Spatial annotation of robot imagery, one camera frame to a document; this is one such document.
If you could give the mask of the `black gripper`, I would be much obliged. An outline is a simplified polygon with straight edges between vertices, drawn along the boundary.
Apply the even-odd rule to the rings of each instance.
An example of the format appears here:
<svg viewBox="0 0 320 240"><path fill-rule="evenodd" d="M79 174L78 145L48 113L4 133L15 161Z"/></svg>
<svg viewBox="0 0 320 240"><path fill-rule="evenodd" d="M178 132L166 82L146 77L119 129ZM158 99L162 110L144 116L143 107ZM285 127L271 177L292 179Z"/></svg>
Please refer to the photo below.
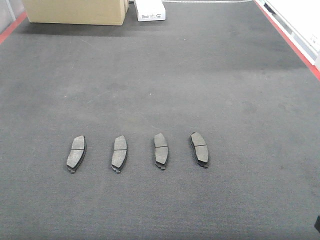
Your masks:
<svg viewBox="0 0 320 240"><path fill-rule="evenodd" d="M316 218L316 221L314 223L314 228L320 232L320 215L318 215L318 217Z"/></svg>

